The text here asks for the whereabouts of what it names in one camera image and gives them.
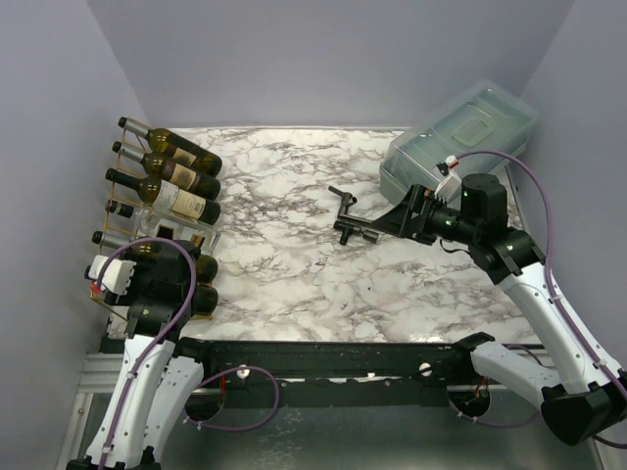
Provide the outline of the green wine bottle brown label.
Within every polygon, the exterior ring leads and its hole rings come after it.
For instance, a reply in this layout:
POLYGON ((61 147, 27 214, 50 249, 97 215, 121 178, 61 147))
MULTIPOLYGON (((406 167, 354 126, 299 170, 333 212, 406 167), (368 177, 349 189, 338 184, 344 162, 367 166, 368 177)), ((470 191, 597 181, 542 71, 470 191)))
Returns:
POLYGON ((120 141, 113 143, 112 151, 140 164, 147 175, 157 176, 180 189, 205 199, 214 201, 221 190, 221 184, 216 178, 180 164, 163 154, 143 153, 120 141))

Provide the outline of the clear square glass bottle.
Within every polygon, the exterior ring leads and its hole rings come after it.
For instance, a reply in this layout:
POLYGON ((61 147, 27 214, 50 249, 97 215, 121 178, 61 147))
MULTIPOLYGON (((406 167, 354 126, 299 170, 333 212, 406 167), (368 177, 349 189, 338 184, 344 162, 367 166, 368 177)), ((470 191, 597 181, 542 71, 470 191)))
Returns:
POLYGON ((122 217, 130 221, 130 231, 119 230, 130 236, 130 239, 140 237, 161 237, 171 240, 192 242, 203 254, 214 252, 219 233, 210 225, 199 221, 157 211, 152 206, 141 208, 126 204, 122 201, 109 199, 105 204, 107 215, 122 217))

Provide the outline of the green wine bottle white label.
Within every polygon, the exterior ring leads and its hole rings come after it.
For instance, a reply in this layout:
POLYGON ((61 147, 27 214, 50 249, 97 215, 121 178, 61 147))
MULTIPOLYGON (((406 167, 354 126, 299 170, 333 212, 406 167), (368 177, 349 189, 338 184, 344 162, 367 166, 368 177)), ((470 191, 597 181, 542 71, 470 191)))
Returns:
POLYGON ((108 168, 105 178, 135 191, 144 204, 160 212, 173 212, 210 225, 214 225, 221 215, 217 202, 196 196, 156 176, 136 178, 108 168))

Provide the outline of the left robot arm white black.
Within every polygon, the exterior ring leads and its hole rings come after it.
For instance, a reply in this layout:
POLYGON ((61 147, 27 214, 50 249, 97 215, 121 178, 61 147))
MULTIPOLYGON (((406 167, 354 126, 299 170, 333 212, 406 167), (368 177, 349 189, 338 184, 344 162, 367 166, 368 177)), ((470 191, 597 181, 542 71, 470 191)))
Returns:
POLYGON ((96 287, 121 298, 128 324, 121 370, 108 408, 84 455, 70 469, 159 469, 174 423, 196 387, 217 377, 216 361, 182 327, 199 311, 196 261, 189 242, 166 241, 153 260, 115 250, 91 273, 96 287))

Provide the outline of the green wine bottle silver neck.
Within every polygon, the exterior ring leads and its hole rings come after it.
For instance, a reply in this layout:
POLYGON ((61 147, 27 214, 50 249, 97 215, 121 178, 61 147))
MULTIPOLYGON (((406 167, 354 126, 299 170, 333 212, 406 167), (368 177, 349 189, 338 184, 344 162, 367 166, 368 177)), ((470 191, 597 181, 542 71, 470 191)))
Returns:
POLYGON ((120 117, 118 126, 146 140, 151 150, 173 158, 182 165, 212 177, 218 176, 222 169, 221 157, 169 129, 152 128, 129 117, 120 117))

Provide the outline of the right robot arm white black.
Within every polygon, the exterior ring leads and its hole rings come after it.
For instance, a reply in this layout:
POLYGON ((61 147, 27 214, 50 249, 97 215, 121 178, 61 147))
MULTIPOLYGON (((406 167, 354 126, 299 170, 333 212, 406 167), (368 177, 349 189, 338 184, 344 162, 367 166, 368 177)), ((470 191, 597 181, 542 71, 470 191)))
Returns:
POLYGON ((547 369, 476 335, 451 359, 464 384, 486 376, 534 404, 563 443, 575 446, 626 417, 626 370, 593 337, 561 292, 549 259, 525 231, 508 224, 506 188, 491 174, 460 183, 461 204, 451 209, 414 185, 374 229, 431 245, 437 239, 466 245, 474 263, 520 309, 553 360, 547 369))

